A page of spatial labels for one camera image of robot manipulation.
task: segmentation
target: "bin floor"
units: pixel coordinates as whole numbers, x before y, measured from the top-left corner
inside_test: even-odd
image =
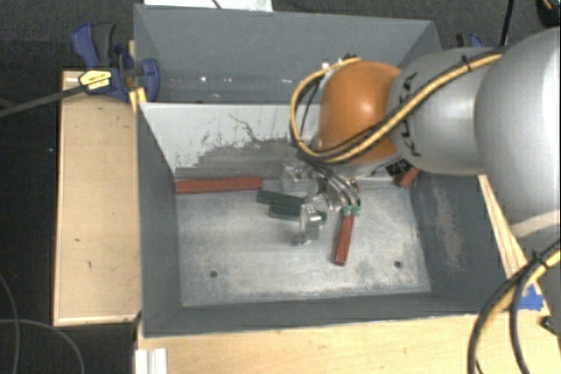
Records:
[[[379,181],[360,187],[344,267],[332,263],[333,212],[319,240],[296,246],[299,223],[268,217],[255,192],[177,195],[183,306],[428,292],[409,192]]]

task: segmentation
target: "gray metal bin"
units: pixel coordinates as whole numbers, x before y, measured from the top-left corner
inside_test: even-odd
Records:
[[[362,180],[345,267],[330,262],[333,217],[296,248],[291,224],[268,217],[254,192],[174,192],[177,176],[274,185],[294,157],[294,83],[345,53],[400,66],[436,51],[432,23],[137,6],[135,44],[162,76],[158,101],[138,114],[147,336],[475,313],[504,280],[475,178],[423,173],[410,189],[384,174]]]

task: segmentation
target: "clamp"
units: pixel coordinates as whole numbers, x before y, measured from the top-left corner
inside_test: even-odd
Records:
[[[119,44],[113,46],[114,30],[113,24],[94,25],[87,22],[72,33],[72,47],[88,69],[80,77],[80,84],[87,94],[102,94],[128,102],[129,93],[134,87],[127,82],[127,79],[135,78],[137,82],[142,79],[144,84],[141,86],[146,90],[146,99],[148,102],[153,102],[160,85],[156,61],[142,60],[140,66],[135,67],[134,59],[123,46]],[[118,67],[113,55],[118,58]]]

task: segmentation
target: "blue clamp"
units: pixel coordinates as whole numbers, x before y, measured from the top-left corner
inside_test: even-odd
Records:
[[[120,44],[112,45],[113,24],[94,25],[91,22],[80,25],[71,35],[72,47],[80,56],[88,70],[102,68],[109,71],[111,77],[107,86],[95,90],[84,90],[88,94],[103,94],[116,98],[122,102],[129,101],[129,92],[132,88],[125,85],[124,79],[134,76],[144,78],[146,99],[153,102],[158,95],[160,74],[156,61],[153,59],[142,60],[139,68],[135,68],[134,59]],[[113,64],[112,54],[118,57],[118,67]]]

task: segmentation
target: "wooden table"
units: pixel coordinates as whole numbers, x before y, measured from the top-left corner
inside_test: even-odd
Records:
[[[64,87],[77,73],[64,74]],[[135,120],[130,105],[78,95],[62,104],[53,323],[133,321],[141,308]],[[480,179],[508,274],[525,262],[485,177]],[[557,339],[522,311],[522,346],[533,373],[561,372]],[[144,339],[167,349],[170,374],[360,372],[463,373],[475,317],[376,322]],[[485,333],[485,373],[517,372],[503,314]]]

